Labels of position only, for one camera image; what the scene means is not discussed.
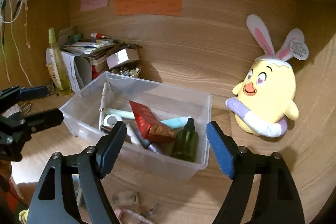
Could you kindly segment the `clear plastic storage bin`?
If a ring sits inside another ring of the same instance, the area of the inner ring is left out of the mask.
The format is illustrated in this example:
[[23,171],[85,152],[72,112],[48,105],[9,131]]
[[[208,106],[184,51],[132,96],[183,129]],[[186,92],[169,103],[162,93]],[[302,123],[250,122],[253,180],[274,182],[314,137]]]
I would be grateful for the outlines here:
[[61,110],[71,134],[92,145],[126,124],[120,158],[136,168],[188,180],[208,165],[209,93],[105,72]]

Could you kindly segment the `pale green tube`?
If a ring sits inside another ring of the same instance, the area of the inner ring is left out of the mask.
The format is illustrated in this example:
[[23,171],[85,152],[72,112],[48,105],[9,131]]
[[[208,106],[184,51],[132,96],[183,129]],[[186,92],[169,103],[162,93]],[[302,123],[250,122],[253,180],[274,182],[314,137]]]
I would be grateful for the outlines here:
[[105,109],[105,113],[106,113],[106,115],[118,115],[122,119],[132,119],[132,120],[135,120],[133,112],[130,112],[130,111],[124,111],[124,110],[106,108]]

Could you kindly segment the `small open cardboard box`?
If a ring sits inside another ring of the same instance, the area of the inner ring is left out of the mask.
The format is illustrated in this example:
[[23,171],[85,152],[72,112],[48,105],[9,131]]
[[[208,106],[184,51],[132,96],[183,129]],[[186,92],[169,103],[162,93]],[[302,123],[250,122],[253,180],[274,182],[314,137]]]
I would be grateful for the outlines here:
[[113,69],[139,60],[137,50],[125,48],[106,58],[108,68]]

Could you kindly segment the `white pen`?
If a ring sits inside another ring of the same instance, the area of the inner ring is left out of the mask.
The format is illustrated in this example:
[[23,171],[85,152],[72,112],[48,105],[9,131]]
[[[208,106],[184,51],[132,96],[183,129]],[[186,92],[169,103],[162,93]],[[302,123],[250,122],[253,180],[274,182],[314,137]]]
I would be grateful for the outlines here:
[[100,129],[100,127],[104,123],[104,108],[105,108],[107,92],[108,92],[108,82],[106,81],[104,82],[103,89],[102,89],[101,102],[100,102],[100,108],[99,108],[98,129]]

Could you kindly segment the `orange paper note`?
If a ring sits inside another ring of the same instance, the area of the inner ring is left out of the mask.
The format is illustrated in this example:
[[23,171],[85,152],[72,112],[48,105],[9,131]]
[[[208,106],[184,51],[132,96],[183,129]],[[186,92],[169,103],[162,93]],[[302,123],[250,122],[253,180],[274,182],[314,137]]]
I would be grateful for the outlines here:
[[115,15],[167,15],[181,17],[182,0],[114,0]]

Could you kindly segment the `bowl of small items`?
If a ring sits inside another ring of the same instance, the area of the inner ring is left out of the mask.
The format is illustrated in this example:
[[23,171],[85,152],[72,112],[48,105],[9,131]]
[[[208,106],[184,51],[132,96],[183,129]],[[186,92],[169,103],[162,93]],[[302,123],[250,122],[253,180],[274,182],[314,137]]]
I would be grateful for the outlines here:
[[110,70],[111,73],[138,78],[141,72],[141,65],[138,64],[126,64]]

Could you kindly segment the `red white marker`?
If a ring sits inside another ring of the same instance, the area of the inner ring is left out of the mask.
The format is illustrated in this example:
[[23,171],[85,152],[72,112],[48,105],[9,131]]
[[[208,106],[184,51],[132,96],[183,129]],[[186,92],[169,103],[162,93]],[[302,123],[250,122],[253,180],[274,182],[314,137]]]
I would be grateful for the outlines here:
[[95,38],[95,39],[111,39],[111,37],[109,36],[98,34],[98,33],[91,33],[90,37]]

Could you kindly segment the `tall yellow spray bottle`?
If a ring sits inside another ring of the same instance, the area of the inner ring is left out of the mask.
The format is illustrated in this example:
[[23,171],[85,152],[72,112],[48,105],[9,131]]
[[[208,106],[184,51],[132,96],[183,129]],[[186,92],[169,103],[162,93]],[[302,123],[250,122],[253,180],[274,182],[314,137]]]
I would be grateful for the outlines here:
[[68,95],[72,92],[61,50],[56,40],[54,28],[49,28],[49,55],[47,63],[50,76],[60,94]]

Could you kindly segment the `stack of books papers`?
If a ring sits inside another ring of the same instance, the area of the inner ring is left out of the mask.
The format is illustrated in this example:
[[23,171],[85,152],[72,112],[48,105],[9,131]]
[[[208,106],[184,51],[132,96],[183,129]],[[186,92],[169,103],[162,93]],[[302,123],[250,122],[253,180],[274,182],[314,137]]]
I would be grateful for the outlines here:
[[92,60],[98,60],[105,56],[110,50],[118,48],[118,40],[91,40],[88,42],[65,43],[63,50],[78,56],[88,57]]

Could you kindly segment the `red packaged box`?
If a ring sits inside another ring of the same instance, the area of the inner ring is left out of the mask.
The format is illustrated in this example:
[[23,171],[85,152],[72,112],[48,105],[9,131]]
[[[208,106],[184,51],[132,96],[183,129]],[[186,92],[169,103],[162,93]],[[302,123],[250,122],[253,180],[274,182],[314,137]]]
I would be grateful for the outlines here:
[[147,106],[129,101],[135,122],[144,139],[155,143],[171,143],[176,133],[168,126],[162,124]]

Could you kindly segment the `white folded paper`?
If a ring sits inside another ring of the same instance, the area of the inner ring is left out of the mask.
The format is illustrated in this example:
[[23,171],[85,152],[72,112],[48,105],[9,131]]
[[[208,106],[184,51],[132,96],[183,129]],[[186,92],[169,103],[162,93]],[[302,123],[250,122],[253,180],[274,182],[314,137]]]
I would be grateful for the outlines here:
[[86,57],[62,51],[72,91],[77,94],[92,81],[91,63]]

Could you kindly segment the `dark green glass bottle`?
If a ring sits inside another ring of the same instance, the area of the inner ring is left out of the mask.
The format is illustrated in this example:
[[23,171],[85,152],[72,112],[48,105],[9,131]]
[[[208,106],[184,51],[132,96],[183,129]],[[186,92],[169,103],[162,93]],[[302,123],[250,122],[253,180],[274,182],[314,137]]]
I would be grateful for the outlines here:
[[184,128],[176,134],[170,156],[179,160],[195,162],[199,135],[195,131],[194,119],[189,118]]

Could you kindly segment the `purple small bottle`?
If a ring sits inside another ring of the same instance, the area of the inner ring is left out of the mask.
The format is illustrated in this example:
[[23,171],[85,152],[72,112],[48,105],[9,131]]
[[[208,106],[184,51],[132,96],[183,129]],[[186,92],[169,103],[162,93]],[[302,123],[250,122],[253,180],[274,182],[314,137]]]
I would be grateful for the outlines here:
[[147,150],[149,150],[153,153],[158,153],[160,155],[163,155],[162,150],[159,148],[159,146],[156,143],[154,143],[152,141],[149,141],[147,139],[144,139],[142,137],[142,135],[139,132],[139,129],[136,129],[134,133],[138,137],[138,139],[139,139],[139,141],[142,144],[144,149],[147,149]]

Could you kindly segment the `white tape roll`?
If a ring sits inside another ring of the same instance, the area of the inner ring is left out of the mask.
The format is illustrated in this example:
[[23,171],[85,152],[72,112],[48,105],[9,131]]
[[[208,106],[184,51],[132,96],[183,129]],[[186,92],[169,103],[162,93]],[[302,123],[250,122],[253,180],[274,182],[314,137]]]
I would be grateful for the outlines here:
[[108,128],[113,128],[117,122],[121,122],[122,118],[116,114],[106,115],[103,121],[103,125]]

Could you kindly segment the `yellow chick plush toy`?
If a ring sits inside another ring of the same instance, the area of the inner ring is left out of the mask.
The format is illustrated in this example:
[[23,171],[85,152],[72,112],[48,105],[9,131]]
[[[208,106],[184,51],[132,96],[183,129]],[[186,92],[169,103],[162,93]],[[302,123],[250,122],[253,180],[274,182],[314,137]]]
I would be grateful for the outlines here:
[[291,30],[282,47],[275,51],[268,28],[259,16],[248,15],[246,25],[264,54],[254,60],[244,80],[232,89],[234,96],[226,100],[226,107],[245,132],[278,138],[287,131],[287,120],[299,117],[294,102],[296,80],[288,61],[306,60],[309,48],[298,28]]

